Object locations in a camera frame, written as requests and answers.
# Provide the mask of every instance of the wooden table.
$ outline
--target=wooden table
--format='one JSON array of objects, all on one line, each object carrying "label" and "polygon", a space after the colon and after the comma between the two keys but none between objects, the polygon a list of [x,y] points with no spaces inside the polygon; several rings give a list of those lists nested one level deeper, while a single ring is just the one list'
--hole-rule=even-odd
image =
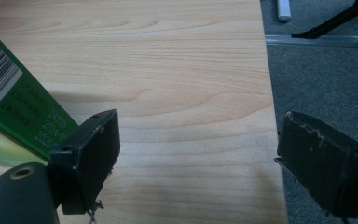
[{"label": "wooden table", "polygon": [[78,123],[118,109],[98,223],[286,222],[258,0],[0,1],[0,38]]}]

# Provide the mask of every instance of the gray carpet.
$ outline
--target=gray carpet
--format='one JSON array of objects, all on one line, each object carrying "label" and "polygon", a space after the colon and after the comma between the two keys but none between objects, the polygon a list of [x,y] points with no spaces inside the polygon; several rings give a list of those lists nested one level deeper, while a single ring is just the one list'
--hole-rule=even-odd
[{"label": "gray carpet", "polygon": [[[353,1],[292,0],[292,20],[277,21],[276,1],[261,1],[266,34],[302,32],[349,7]],[[358,35],[358,18],[329,33]],[[309,114],[358,141],[358,49],[268,46],[278,129],[286,110]],[[327,217],[307,191],[283,169],[289,223],[342,223]]]}]

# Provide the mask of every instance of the black plastic piece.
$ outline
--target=black plastic piece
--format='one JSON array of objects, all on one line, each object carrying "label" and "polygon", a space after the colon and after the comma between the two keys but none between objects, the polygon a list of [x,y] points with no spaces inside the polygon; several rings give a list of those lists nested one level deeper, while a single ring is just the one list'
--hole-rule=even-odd
[{"label": "black plastic piece", "polygon": [[292,34],[292,38],[305,38],[305,39],[316,39],[321,35],[326,34],[327,32],[337,28],[339,25],[352,20],[358,16],[358,0],[355,1],[352,7],[342,11],[337,14],[335,17],[331,18],[328,21],[325,21],[321,25],[308,30],[307,32],[300,34]]},{"label": "black plastic piece", "polygon": [[119,153],[117,111],[87,119],[50,152],[50,172],[61,174],[52,180],[53,191],[58,192],[54,194],[55,204],[61,203],[68,215],[93,214],[98,207],[96,198]]},{"label": "black plastic piece", "polygon": [[41,163],[25,163],[0,176],[0,224],[13,223],[58,223]]},{"label": "black plastic piece", "polygon": [[358,142],[304,114],[285,114],[278,155],[327,213],[358,216]]}]

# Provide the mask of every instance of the light wood surface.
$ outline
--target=light wood surface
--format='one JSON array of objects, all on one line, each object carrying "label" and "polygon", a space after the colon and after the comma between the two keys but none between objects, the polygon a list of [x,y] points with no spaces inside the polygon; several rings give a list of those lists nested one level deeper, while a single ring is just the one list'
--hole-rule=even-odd
[{"label": "light wood surface", "polygon": [[259,4],[0,1],[0,39],[76,122],[118,109],[98,223],[286,222]]}]

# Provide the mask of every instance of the green packaging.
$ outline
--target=green packaging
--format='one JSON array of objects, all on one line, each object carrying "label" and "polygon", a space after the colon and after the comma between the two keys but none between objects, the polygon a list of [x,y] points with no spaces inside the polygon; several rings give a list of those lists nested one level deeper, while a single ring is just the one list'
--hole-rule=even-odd
[{"label": "green packaging", "polygon": [[0,41],[0,165],[48,161],[49,152],[77,127]]}]

